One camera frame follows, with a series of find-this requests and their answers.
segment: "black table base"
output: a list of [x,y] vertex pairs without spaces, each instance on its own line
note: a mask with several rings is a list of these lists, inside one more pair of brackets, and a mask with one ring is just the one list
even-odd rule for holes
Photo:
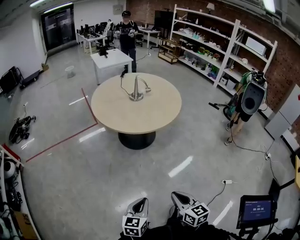
[[118,133],[120,142],[127,148],[140,150],[150,146],[155,139],[156,133],[125,134]]

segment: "cardboard box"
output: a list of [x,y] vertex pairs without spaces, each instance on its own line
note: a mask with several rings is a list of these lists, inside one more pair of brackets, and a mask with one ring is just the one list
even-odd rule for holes
[[32,227],[29,217],[26,213],[14,211],[14,216],[18,222],[19,228],[25,240],[38,240]]

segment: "vr headset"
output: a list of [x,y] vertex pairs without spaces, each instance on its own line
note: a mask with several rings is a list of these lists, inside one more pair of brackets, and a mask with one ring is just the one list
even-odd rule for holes
[[130,18],[130,16],[131,16],[131,12],[129,12],[129,11],[123,11],[122,12],[122,17]]

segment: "pants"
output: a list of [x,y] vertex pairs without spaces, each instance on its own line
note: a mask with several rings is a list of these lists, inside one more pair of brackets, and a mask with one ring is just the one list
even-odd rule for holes
[[[132,61],[132,72],[136,73],[136,49],[131,48],[131,49],[126,49],[123,48],[121,45],[121,51],[125,53],[126,55],[129,55],[133,61]],[[128,65],[125,65],[125,71],[128,71]]]

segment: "brick wall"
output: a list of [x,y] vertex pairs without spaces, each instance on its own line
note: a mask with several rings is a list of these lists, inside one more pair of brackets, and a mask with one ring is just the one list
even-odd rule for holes
[[[248,29],[258,35],[271,42],[278,41],[276,53],[266,73],[269,84],[268,105],[271,109],[275,109],[292,82],[300,86],[300,46],[279,28],[255,15],[217,0],[127,0],[127,8],[131,11],[134,21],[154,23],[155,10],[169,8],[173,11],[174,5],[177,4],[180,8],[189,8],[196,11],[202,9],[204,12],[207,12],[206,6],[208,2],[215,4],[213,15],[231,22],[239,19],[241,24],[246,25]],[[259,66],[262,64],[258,57],[248,53],[245,49],[240,48],[238,55],[249,59],[251,63],[255,61],[256,64],[253,64],[255,67],[260,68]],[[294,123],[293,129],[296,131],[297,141],[300,143],[300,118]]]

